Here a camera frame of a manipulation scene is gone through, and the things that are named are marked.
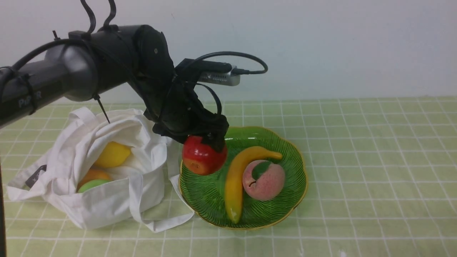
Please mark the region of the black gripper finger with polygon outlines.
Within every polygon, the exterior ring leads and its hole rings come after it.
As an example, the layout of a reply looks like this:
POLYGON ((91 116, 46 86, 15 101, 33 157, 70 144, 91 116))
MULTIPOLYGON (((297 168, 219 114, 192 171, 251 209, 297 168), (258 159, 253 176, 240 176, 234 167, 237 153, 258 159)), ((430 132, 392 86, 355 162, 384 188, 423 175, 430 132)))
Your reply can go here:
POLYGON ((216 152, 222 152, 223 149, 226 147, 224 136, 218 133, 206 134, 205 144, 209 145, 216 152))

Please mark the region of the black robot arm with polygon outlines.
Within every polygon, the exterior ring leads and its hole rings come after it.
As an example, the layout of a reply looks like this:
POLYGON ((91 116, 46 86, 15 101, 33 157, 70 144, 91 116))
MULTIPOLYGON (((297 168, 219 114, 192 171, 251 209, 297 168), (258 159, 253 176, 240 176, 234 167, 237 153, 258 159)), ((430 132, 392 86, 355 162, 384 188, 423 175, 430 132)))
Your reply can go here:
POLYGON ((1 69, 1 127, 59 98, 88 101, 128 83, 145 104, 153 132, 185 143, 189 136, 217 152, 228 129, 222 114, 204 109, 178 77, 162 32, 121 26, 83 37, 80 31, 33 50, 1 69))

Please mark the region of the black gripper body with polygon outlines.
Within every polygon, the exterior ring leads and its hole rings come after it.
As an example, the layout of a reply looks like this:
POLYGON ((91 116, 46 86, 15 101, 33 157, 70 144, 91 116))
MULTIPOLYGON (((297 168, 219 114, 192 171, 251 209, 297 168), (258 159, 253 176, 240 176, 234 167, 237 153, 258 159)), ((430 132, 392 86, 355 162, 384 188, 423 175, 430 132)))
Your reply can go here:
POLYGON ((142 82, 142 98, 146 104, 144 116, 154 122, 153 132, 184 143, 188 136, 218 133, 225 137, 229 123, 222 115, 222 104, 214 90, 204 86, 211 93, 217 112, 207 110, 188 82, 174 84, 160 80, 142 82))

